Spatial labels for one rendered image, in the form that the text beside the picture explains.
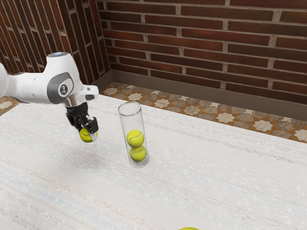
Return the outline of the clear plastic ball tube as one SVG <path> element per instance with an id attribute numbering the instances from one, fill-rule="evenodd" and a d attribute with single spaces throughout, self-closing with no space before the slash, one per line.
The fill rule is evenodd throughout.
<path id="1" fill-rule="evenodd" d="M 143 125 L 141 105 L 137 102 L 126 102 L 119 106 L 118 112 L 120 116 L 120 121 L 121 121 L 122 130 L 123 130 L 124 141 L 125 141 L 125 145 L 127 149 L 129 162 L 131 166 L 135 168 L 143 168 L 149 163 L 149 151 L 147 147 L 146 135 L 145 135 L 144 125 Z M 130 157 L 130 149 L 132 147 L 127 143 L 127 140 L 126 140 L 127 134 L 131 130 L 134 130 L 134 129 L 141 131 L 144 135 L 144 143 L 142 144 L 142 146 L 146 148 L 147 155 L 146 155 L 146 158 L 142 160 L 141 162 L 136 162 L 132 160 L 132 158 Z"/>

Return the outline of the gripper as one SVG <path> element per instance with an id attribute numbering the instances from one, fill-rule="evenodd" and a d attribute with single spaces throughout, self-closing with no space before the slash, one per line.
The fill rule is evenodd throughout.
<path id="1" fill-rule="evenodd" d="M 98 122 L 95 117 L 88 116 L 88 104 L 86 102 L 75 107 L 66 107 L 66 116 L 73 127 L 81 131 L 86 127 L 89 132 L 91 141 L 96 141 L 98 136 Z"/>

